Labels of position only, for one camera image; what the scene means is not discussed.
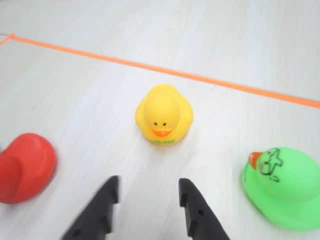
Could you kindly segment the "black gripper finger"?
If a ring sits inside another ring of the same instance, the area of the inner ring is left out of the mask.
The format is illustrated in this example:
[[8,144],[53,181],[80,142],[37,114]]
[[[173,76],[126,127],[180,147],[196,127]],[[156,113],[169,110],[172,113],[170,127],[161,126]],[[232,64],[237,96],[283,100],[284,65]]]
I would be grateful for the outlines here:
[[229,239],[220,221],[190,179],[179,179],[178,192],[179,205],[184,208],[186,231],[189,237],[194,240]]
[[119,176],[111,176],[65,231],[63,240],[104,240],[112,232],[113,206],[119,203]]

